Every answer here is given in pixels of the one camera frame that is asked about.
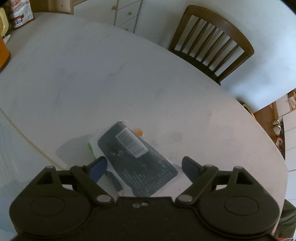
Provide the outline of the orange cartoon bottle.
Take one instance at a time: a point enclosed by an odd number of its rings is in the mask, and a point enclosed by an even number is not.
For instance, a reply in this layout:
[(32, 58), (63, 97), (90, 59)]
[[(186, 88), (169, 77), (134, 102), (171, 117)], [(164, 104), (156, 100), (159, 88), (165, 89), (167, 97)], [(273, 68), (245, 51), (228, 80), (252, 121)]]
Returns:
[(11, 58), (11, 53), (6, 47), (3, 39), (0, 39), (0, 72), (4, 70)]

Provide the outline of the white shoe cabinet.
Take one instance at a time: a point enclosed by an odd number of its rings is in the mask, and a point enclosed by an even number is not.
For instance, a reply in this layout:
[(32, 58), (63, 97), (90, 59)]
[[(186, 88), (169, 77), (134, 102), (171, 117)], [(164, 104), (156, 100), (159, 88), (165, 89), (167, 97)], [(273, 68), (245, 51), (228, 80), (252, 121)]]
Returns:
[(289, 172), (295, 172), (295, 89), (272, 103), (276, 146)]

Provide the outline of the white drawer sideboard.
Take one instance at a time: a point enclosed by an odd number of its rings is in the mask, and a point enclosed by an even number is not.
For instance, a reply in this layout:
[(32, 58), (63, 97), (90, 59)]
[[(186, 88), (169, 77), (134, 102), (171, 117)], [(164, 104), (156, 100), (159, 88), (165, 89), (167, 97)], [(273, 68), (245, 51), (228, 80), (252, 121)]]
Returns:
[(141, 0), (30, 1), (32, 11), (71, 14), (134, 33)]

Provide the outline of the brown wooden chair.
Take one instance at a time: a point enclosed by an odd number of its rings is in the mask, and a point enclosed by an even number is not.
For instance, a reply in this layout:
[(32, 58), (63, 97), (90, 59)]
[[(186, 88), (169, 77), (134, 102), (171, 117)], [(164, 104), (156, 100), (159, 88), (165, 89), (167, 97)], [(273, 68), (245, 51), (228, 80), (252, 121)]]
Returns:
[(168, 50), (217, 84), (254, 54), (238, 28), (218, 13), (196, 5), (186, 7)]

